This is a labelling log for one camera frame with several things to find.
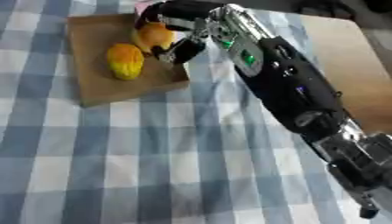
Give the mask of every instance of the robotic arm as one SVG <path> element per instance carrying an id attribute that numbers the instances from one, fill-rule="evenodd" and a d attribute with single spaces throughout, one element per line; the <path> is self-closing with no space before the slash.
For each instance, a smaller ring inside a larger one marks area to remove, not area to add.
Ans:
<path id="1" fill-rule="evenodd" d="M 265 108 L 326 161 L 328 171 L 361 205 L 362 218 L 375 217 L 380 208 L 392 213 L 392 137 L 365 135 L 343 108 L 341 92 L 287 41 L 235 4 L 155 3 L 136 21 L 136 29 L 147 22 L 189 32 L 167 51 L 151 49 L 172 64 L 196 56 L 211 37 Z"/>

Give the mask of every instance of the tablecloth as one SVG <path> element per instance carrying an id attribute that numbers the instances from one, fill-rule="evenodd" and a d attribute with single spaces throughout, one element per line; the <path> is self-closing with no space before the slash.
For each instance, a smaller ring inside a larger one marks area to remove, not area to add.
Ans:
<path id="1" fill-rule="evenodd" d="M 65 18 L 134 3 L 0 1 L 0 223 L 368 223 L 211 41 L 190 87 L 81 108 Z M 297 15 L 255 14 L 317 63 Z"/>

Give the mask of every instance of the blue and white checkered tablecloth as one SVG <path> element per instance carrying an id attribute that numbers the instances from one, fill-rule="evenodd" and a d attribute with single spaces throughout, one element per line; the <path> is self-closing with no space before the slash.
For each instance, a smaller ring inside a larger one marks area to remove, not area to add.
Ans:
<path id="1" fill-rule="evenodd" d="M 0 1 L 1 224 L 369 223 L 211 42 L 189 88 L 81 108 L 65 18 L 133 4 Z M 256 14 L 315 61 L 298 16 Z"/>

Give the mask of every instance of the cupcake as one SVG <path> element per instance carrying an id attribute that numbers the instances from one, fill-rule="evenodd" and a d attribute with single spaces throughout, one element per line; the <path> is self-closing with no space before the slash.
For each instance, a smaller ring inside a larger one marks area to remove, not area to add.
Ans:
<path id="1" fill-rule="evenodd" d="M 108 49 L 107 60 L 115 77 L 128 81 L 141 73 L 144 56 L 135 45 L 115 44 Z"/>

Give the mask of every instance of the silver metal part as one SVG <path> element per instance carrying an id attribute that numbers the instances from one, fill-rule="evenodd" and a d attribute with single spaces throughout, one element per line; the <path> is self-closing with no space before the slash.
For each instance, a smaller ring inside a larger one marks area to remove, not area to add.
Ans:
<path id="1" fill-rule="evenodd" d="M 345 155 L 346 151 L 360 150 L 357 142 L 364 136 L 358 124 L 353 119 L 347 118 L 336 135 L 315 142 L 312 146 L 327 162 L 332 162 L 340 153 Z"/>
<path id="2" fill-rule="evenodd" d="M 195 23 L 193 21 L 180 19 L 176 17 L 164 17 L 162 14 L 158 14 L 157 18 L 160 22 L 164 23 L 165 25 L 175 25 L 178 27 L 188 28 L 193 30 L 195 28 Z"/>
<path id="3" fill-rule="evenodd" d="M 227 4 L 211 11 L 207 26 L 213 41 L 245 75 L 261 72 L 263 52 L 258 42 L 274 35 L 255 16 L 239 5 Z"/>

